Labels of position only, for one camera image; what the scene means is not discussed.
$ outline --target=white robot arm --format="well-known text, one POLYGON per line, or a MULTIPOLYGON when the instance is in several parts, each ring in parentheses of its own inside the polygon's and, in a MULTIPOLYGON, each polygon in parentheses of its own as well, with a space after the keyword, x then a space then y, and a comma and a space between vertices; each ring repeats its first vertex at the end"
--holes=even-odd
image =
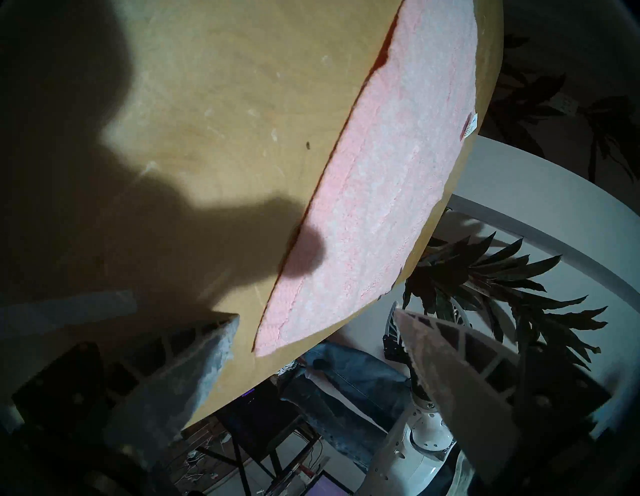
POLYGON ((413 402, 356 494, 417 496, 456 442, 475 471, 476 488, 558 489, 562 471, 554 457, 584 445, 593 427, 588 415, 610 395, 542 343, 517 355, 467 326, 402 310, 393 317, 385 356, 410 368, 413 402))

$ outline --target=label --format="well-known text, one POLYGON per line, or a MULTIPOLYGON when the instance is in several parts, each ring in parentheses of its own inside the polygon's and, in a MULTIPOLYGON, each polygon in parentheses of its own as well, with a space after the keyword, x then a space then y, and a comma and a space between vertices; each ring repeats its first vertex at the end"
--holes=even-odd
POLYGON ((465 129, 465 133, 462 135, 463 138, 466 138, 469 134, 471 134, 472 132, 474 132, 476 130, 476 127, 478 127, 478 114, 474 114, 474 116, 471 118, 471 121, 469 121, 469 124, 467 125, 467 128, 465 129))
POLYGON ((563 114, 575 116, 578 111, 578 102, 564 93, 556 93, 549 100, 549 106, 556 110, 559 110, 563 114))

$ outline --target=jeans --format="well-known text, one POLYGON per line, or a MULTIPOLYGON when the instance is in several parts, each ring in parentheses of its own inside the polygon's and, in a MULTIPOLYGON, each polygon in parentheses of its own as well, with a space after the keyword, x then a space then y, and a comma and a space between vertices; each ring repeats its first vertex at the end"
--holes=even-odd
MULTIPOLYGON (((302 355, 333 386, 386 431, 412 401, 411 381, 385 362, 353 348, 322 342, 302 355)), ((364 472, 387 433, 319 389, 298 369, 282 399, 294 403, 307 422, 364 472)))

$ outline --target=wooden surface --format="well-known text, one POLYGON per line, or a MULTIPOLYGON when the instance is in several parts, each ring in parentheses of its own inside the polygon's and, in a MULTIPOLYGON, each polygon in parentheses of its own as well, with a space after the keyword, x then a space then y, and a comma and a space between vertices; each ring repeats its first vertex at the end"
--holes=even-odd
MULTIPOLYGON (((502 6, 476 3, 482 118, 502 59, 502 6)), ((261 359, 251 352, 287 247, 398 6, 91 0, 6 9, 3 32, 14 42, 0 52, 9 68, 0 108, 11 123, 0 138, 9 157, 4 303, 130 289, 138 311, 3 340, 3 399, 79 340, 109 353, 212 309, 238 313, 234 359, 194 422, 337 329, 261 359)))

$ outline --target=floor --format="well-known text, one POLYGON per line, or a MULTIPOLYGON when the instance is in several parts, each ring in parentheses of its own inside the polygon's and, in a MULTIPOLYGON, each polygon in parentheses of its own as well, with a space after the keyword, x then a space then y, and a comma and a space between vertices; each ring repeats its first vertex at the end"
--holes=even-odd
MULTIPOLYGON (((278 457, 280 458, 282 466, 286 467, 291 460, 293 460, 295 455, 304 448, 305 444, 306 442, 295 434, 292 434, 285 439, 277 449, 278 457)), ((262 463, 273 472, 273 467, 271 466, 269 458, 266 458, 262 463)), ((316 443, 313 453, 311 454, 311 457, 307 459, 305 465, 321 467, 352 491, 358 489, 364 480, 364 474, 362 471, 356 467, 351 460, 338 453, 324 440, 316 443)), ((245 470, 252 495, 262 494, 262 492, 271 484, 271 478, 265 474, 254 461, 247 464, 247 466, 245 466, 245 470)), ((305 485, 303 481, 298 478, 294 484, 287 488, 287 492, 283 493, 283 495, 299 496, 304 489, 305 485)), ((240 473, 235 470, 226 480, 222 480, 216 486, 213 486, 207 494, 209 496, 244 495, 242 481, 240 480, 240 473)))

